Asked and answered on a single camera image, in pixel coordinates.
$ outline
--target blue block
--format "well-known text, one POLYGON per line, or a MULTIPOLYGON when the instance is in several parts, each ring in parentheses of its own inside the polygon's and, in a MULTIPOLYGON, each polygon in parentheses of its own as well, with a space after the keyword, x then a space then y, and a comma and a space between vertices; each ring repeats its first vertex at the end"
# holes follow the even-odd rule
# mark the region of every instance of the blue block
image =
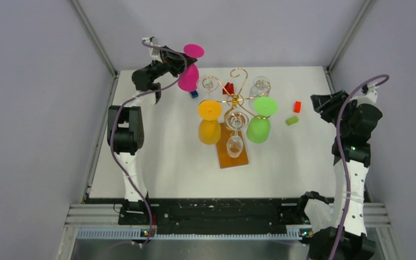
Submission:
POLYGON ((191 96, 192 96, 192 98, 193 98, 193 99, 194 99, 194 98, 197 98, 197 97, 198 97, 198 93, 197 93, 197 91, 196 91, 196 90, 192 91, 192 92, 191 92, 191 96))

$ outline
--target metal frame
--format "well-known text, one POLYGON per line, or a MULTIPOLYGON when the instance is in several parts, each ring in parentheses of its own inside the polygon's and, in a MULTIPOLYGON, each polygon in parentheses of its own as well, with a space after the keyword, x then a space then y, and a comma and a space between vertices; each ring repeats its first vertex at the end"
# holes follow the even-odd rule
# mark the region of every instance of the metal frame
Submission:
POLYGON ((98 157, 100 156, 101 151, 101 144, 103 142, 103 138, 105 136, 106 127, 107 127, 107 113, 109 106, 112 105, 112 101, 114 100, 115 90, 117 88, 117 83, 119 82, 119 73, 114 76, 114 80, 111 85, 111 89, 109 92, 109 96, 107 99, 107 103, 103 106, 105 107, 105 110, 102 115, 101 119, 101 126, 98 129, 98 132, 96 133, 96 142, 95 142, 95 148, 93 149, 91 155, 90 155, 90 167, 88 169, 88 173, 86 174, 86 177, 84 179, 85 186, 82 189, 82 193, 80 194, 79 198, 80 202, 83 203, 85 201, 87 193, 89 193, 89 189, 92 187, 93 178, 95 177, 95 170, 96 170, 96 164, 98 163, 98 157))
POLYGON ((92 24, 90 23, 90 20, 88 19, 87 15, 85 14, 82 6, 80 5, 78 0, 68 0, 68 3, 73 8, 73 11, 76 13, 76 16, 78 17, 79 21, 81 22, 85 33, 87 34, 88 38, 93 44, 93 47, 95 48, 96 52, 98 53, 99 57, 103 61, 103 63, 106 65, 107 69, 111 73, 111 75, 115 76, 117 75, 117 70, 115 70, 114 65, 112 64, 112 61, 109 58, 109 55, 107 54, 103 44, 101 43, 100 39, 98 38, 98 35, 96 34, 95 30, 93 29, 92 24))
POLYGON ((339 65, 340 59, 342 59, 342 56, 344 55, 348 46, 350 46, 353 40, 353 37, 356 35, 358 30, 360 29, 361 24, 366 19, 366 16, 372 9, 372 6, 374 5, 375 2, 376 0, 365 0, 365 2, 363 3, 363 6, 361 7, 361 10, 358 12, 357 16, 355 17, 355 20, 353 20, 352 26, 350 26, 350 29, 348 30, 347 34, 345 35, 342 42, 340 43, 336 53, 331 59, 331 62, 324 69, 324 73, 326 74, 326 80, 328 81, 328 85, 329 85, 329 89, 331 93, 335 93, 338 90, 335 84, 335 81, 333 79, 334 69, 337 67, 337 65, 339 65))
MULTIPOLYGON (((97 135, 95 150, 91 154, 91 165, 89 172, 86 176, 86 186, 82 190, 82 202, 85 199, 85 195, 88 189, 91 187, 94 172, 96 169, 96 163, 98 161, 99 151, 102 143, 102 139, 105 133, 106 120, 107 120, 107 108, 112 104, 115 89, 118 82, 118 72, 115 70, 109 56, 107 55, 102 43, 100 42, 93 26, 91 25, 87 15, 85 14, 82 6, 78 0, 68 0, 73 8, 76 16, 79 18, 87 36, 91 40, 95 50, 103 63, 106 65, 109 72, 114 76, 114 81, 109 93, 106 109, 102 115, 102 125, 99 128, 97 135)), ((365 0, 360 12, 356 16, 352 26, 350 27, 347 35, 341 42, 336 54, 331 60, 329 66, 324 69, 328 86, 331 93, 337 91, 333 79, 333 71, 338 65, 342 55, 350 45, 354 35, 358 31, 362 22, 366 18, 368 12, 371 10, 375 0, 365 0)), ((73 204, 71 205, 68 215, 66 217, 62 237, 58 246, 56 255, 57 260, 68 260, 71 258, 74 250, 76 239, 145 239, 142 231, 146 231, 146 226, 119 226, 118 219, 119 213, 114 211, 113 204, 73 204)), ((398 240, 393 232, 393 228, 388 217, 387 210, 383 203, 366 203, 364 207, 364 215, 367 228, 375 228, 379 238, 379 243, 382 248, 382 252, 385 260, 402 260, 402 254, 400 251, 398 240)), ((158 235, 156 234, 153 239, 235 239, 235 240, 258 240, 258 239, 273 239, 273 240, 290 240, 299 239, 298 236, 302 230, 311 229, 310 225, 288 225, 289 230, 287 234, 279 235, 244 235, 244 236, 204 236, 204 235, 158 235)))
MULTIPOLYGON (((383 203, 365 203, 363 214, 367 228, 374 228, 385 260, 402 260, 398 241, 393 232, 387 209, 383 203)), ((73 204, 66 221, 57 260, 68 260, 71 257, 76 239, 146 239, 144 231, 148 226, 118 225, 119 213, 114 204, 73 204)), ((299 240, 303 231, 311 229, 311 225, 287 225, 286 234, 263 235, 159 235, 156 240, 299 240)))

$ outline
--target small cube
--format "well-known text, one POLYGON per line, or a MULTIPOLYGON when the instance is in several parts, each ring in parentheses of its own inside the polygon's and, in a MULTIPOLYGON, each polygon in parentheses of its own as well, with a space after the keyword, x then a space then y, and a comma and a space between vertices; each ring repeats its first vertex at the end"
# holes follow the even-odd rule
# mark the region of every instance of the small cube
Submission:
POLYGON ((191 96, 192 96, 193 99, 196 98, 196 97, 198 97, 197 91, 196 90, 192 91, 191 92, 191 96))
POLYGON ((297 117, 297 115, 293 116, 292 118, 286 119, 286 124, 288 126, 293 125, 293 124, 295 124, 297 122, 299 122, 299 118, 297 117))
POLYGON ((294 113, 299 113, 300 111, 301 111, 301 102, 296 101, 296 103, 294 104, 294 113))
MULTIPOLYGON (((229 92, 229 94, 233 94, 233 83, 227 82, 224 88, 229 92)), ((223 95, 227 95, 227 92, 223 88, 223 95)))

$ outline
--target curled gold wire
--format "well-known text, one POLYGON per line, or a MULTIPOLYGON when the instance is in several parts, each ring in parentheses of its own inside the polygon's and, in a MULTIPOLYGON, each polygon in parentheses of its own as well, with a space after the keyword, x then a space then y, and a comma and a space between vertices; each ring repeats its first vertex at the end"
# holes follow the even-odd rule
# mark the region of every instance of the curled gold wire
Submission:
POLYGON ((266 91, 266 92, 264 92, 264 93, 262 93, 262 94, 259 94, 259 95, 246 97, 246 98, 244 98, 244 100, 248 100, 248 99, 255 99, 255 98, 258 98, 258 97, 260 97, 260 96, 265 96, 267 93, 269 93, 269 92, 270 92, 270 89, 271 89, 271 88, 272 88, 272 86, 269 84, 269 85, 267 86, 267 91, 266 91))
POLYGON ((245 84, 246 84, 246 80, 248 79, 248 71, 246 71, 246 69, 244 69, 244 68, 235 68, 235 69, 233 69, 233 70, 231 70, 230 71, 230 76, 232 77, 232 78, 236 78, 236 77, 239 77, 240 76, 240 73, 238 73, 237 75, 232 75, 232 73, 234 72, 234 71, 236 71, 236 70, 242 70, 242 71, 244 71, 245 73, 246 73, 246 77, 245 77, 245 80, 243 81, 243 84, 242 84, 242 87, 240 88, 240 91, 238 92, 238 94, 237 95, 240 95, 240 93, 242 92, 242 90, 243 90, 243 87, 245 86, 245 84))
POLYGON ((202 81, 201 81, 201 85, 203 86, 203 87, 205 87, 205 80, 207 80, 207 79, 216 79, 218 82, 219 82, 219 84, 221 85, 221 87, 224 89, 224 91, 227 93, 227 95, 229 95, 230 97, 232 97, 232 94, 230 94, 228 91, 227 91, 227 89, 224 87, 224 85, 222 84, 222 82, 221 82, 221 80, 220 79, 218 79, 217 77, 215 77, 215 76, 207 76, 207 77, 205 77, 202 81))
POLYGON ((235 69, 233 69, 233 70, 231 70, 230 71, 230 76, 232 77, 232 78, 236 78, 236 77, 239 77, 240 76, 240 73, 238 73, 238 74, 236 74, 236 75, 234 75, 233 74, 233 72, 235 72, 235 71, 237 71, 237 70, 242 70, 242 71, 244 71, 245 72, 245 75, 246 75, 246 77, 245 77, 245 80, 243 81, 243 84, 242 84, 242 87, 240 88, 240 91, 238 92, 238 93, 233 93, 233 94, 230 94, 228 91, 227 91, 227 89, 224 87, 224 85, 222 84, 222 82, 221 82, 221 80, 220 79, 218 79, 217 77, 215 77, 215 76, 207 76, 207 77, 205 77, 203 80, 202 80, 202 86, 204 87, 204 88, 206 88, 205 87, 205 81, 206 80, 208 80, 208 79, 216 79, 218 82, 219 82, 219 84, 221 85, 221 87, 224 89, 224 91, 227 93, 227 95, 228 95, 228 97, 227 97, 227 99, 226 100, 215 100, 216 102, 218 102, 218 103, 227 103, 229 106, 230 106, 230 108, 229 108, 229 110, 227 111, 227 112, 225 112, 225 114, 224 114, 224 122, 227 122, 227 117, 229 116, 229 114, 235 109, 235 108, 237 108, 238 106, 240 106, 243 110, 245 110, 248 114, 250 114, 250 115, 252 115, 252 116, 254 116, 254 117, 256 117, 256 118, 259 118, 259 119, 267 119, 267 118, 269 118, 270 116, 261 116, 261 115, 254 115, 251 111, 249 111, 248 109, 246 109, 244 106, 243 106, 243 103, 244 103, 244 101, 245 100, 249 100, 249 99, 255 99, 255 98, 258 98, 258 97, 261 97, 261 96, 265 96, 265 95, 267 95, 267 93, 269 93, 270 92, 270 90, 272 89, 272 86, 271 86, 271 84, 270 84, 270 82, 269 81, 267 81, 267 80, 262 80, 262 81, 265 81, 265 82, 267 82, 268 83, 268 85, 267 85, 267 91, 265 91, 264 93, 262 93, 262 94, 259 94, 259 95, 254 95, 254 96, 250 96, 250 97, 242 97, 241 95, 240 95, 240 93, 242 92, 242 90, 243 90, 243 87, 245 86, 245 84, 246 84, 246 82, 247 82, 247 79, 248 79, 248 72, 245 70, 245 69, 243 69, 243 68, 235 68, 235 69))
POLYGON ((259 118, 259 119, 267 119, 270 116, 261 116, 261 115, 254 115, 252 112, 250 112, 248 109, 246 109, 243 105, 240 105, 240 107, 245 110, 246 112, 248 112, 250 115, 254 116, 255 118, 259 118))

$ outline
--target wooden base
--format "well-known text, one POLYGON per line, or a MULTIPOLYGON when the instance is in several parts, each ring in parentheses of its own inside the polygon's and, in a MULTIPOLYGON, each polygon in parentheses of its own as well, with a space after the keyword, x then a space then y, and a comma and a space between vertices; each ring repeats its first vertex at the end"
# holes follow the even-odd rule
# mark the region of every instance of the wooden base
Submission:
POLYGON ((221 125, 221 139, 216 144, 216 149, 218 150, 218 158, 219 158, 219 167, 221 169, 240 166, 240 165, 247 165, 248 155, 246 154, 246 147, 243 147, 243 151, 240 153, 240 156, 237 158, 232 158, 229 156, 227 152, 227 140, 233 135, 232 130, 228 130, 225 123, 220 123, 221 125))

